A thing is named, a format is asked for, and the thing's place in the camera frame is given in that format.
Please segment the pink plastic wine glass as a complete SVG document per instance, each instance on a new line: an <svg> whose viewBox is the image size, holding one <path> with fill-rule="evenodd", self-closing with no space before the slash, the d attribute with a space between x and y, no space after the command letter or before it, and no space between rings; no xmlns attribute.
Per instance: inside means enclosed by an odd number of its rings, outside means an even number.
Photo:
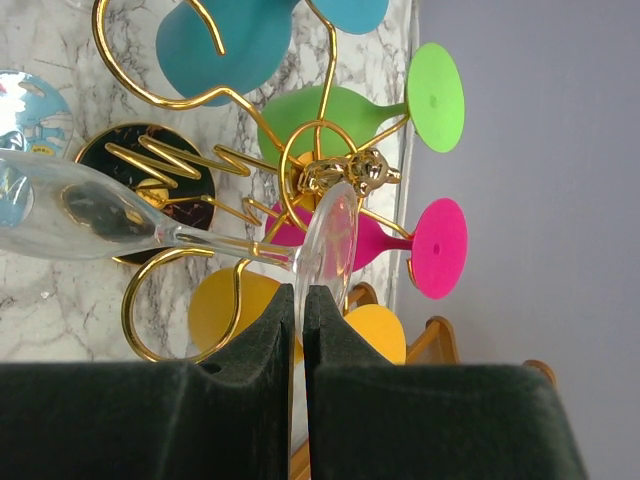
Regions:
<svg viewBox="0 0 640 480"><path fill-rule="evenodd" d="M359 211L357 246L353 269L358 271L388 250L407 250L412 281L431 299L447 296L464 269L468 231L464 213L450 198L440 198L426 207L414 231L393 237L382 230L396 225L363 208Z"/></svg>

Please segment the orange plastic wine glass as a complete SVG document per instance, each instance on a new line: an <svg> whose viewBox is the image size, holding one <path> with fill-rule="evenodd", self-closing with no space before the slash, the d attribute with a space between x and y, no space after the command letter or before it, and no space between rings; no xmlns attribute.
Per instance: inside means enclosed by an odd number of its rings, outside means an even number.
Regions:
<svg viewBox="0 0 640 480"><path fill-rule="evenodd" d="M241 312L232 333L237 336L253 323L272 300L280 283L272 278L243 271ZM379 354L394 364L406 361L406 339L398 317L377 303L369 284L356 284L349 293L355 306L345 315L346 322ZM198 349L204 351L219 343L232 319L234 306L233 270L221 269L207 277L195 290L189 310L188 327Z"/></svg>

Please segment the blue plastic wine glass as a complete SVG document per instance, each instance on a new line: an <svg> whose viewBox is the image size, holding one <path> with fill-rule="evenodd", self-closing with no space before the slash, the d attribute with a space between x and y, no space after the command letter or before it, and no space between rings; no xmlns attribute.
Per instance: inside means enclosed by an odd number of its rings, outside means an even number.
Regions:
<svg viewBox="0 0 640 480"><path fill-rule="evenodd" d="M156 34L159 66L183 97L216 86L244 95L266 83L288 50L293 29L289 0L204 1L213 17L224 54L219 54L205 23L183 1L161 21Z"/></svg>

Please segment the clear champagne flute back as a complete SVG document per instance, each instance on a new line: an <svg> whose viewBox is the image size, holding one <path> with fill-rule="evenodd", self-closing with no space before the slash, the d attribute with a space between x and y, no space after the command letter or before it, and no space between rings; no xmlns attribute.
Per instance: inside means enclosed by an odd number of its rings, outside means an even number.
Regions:
<svg viewBox="0 0 640 480"><path fill-rule="evenodd" d="M358 201L339 183L322 197L303 243L286 247L184 225L111 177L73 161L1 153L1 248L49 260L95 260L152 249L195 247L280 266L296 276L295 306L326 286L343 304L357 243Z"/></svg>

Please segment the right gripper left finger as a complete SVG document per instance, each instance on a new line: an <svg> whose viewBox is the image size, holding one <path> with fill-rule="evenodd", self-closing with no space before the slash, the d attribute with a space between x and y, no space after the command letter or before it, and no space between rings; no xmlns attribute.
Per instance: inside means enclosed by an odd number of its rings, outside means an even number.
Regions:
<svg viewBox="0 0 640 480"><path fill-rule="evenodd" d="M205 361L5 363L5 479L285 479L293 289Z"/></svg>

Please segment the green plastic wine glass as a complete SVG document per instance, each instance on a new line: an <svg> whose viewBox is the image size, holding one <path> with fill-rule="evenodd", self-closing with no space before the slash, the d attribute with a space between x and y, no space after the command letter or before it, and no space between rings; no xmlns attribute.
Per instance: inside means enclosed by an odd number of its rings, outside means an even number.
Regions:
<svg viewBox="0 0 640 480"><path fill-rule="evenodd" d="M262 109L278 138L285 142L302 124L317 118L323 87L307 86L272 98ZM330 89L325 119L343 128L357 146L378 135L381 125L407 115L421 140L433 151L447 153L458 144L465 123L461 77L441 45L422 45L410 62L405 100L376 105L346 87Z"/></svg>

